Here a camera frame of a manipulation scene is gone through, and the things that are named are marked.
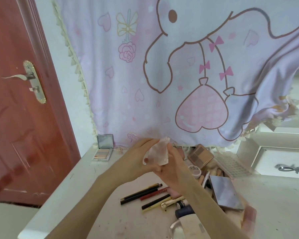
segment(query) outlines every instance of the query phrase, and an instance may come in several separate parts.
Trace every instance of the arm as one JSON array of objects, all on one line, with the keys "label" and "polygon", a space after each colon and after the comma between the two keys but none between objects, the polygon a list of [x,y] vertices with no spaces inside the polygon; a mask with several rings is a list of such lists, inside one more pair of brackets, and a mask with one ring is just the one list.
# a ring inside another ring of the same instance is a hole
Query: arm
[{"label": "arm", "polygon": [[87,238],[103,205],[118,186],[133,181],[152,170],[160,170],[157,165],[143,165],[145,153],[158,141],[158,139],[149,138],[138,141],[96,179],[84,197],[46,239]]},{"label": "arm", "polygon": [[167,185],[180,192],[195,211],[211,239],[248,239],[197,183],[176,148],[167,145],[168,164],[155,172]]}]

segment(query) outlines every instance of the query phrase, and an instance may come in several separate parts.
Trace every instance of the purple fabric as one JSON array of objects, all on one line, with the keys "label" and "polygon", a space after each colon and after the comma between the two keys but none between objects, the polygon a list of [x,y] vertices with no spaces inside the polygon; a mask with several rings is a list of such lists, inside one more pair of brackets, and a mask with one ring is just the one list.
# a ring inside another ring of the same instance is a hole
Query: purple fabric
[{"label": "purple fabric", "polygon": [[292,114],[299,0],[57,0],[99,134],[228,146]]}]

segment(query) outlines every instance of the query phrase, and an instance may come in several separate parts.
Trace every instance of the door frame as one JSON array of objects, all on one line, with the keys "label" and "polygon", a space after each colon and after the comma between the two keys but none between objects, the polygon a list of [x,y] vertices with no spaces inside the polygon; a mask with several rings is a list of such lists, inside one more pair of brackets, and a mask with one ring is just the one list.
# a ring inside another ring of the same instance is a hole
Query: door frame
[{"label": "door frame", "polygon": [[34,54],[35,66],[40,71],[39,78],[44,94],[49,101],[58,128],[67,146],[73,167],[80,160],[80,152],[76,143],[70,118],[63,99],[59,80],[56,75],[47,40],[40,21],[35,0],[16,0],[28,32]]}]

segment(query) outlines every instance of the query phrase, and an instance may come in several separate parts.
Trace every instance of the door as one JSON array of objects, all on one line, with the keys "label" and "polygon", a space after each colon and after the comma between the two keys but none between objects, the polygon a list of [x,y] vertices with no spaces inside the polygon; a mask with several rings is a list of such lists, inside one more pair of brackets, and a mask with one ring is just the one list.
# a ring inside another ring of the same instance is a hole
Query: door
[{"label": "door", "polygon": [[[25,60],[45,104],[28,80],[2,78],[24,75]],[[0,201],[42,205],[79,159],[34,0],[0,0]]]}]

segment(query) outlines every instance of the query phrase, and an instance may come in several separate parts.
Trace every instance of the person's left hand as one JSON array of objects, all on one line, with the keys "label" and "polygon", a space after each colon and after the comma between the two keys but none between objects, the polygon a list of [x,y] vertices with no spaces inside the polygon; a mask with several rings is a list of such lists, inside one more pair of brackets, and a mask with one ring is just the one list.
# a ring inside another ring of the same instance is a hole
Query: person's left hand
[{"label": "person's left hand", "polygon": [[139,140],[108,169],[109,172],[111,172],[112,175],[115,175],[117,181],[122,185],[131,182],[148,172],[160,171],[161,168],[159,165],[143,164],[145,153],[158,142],[159,139],[153,138]]}]

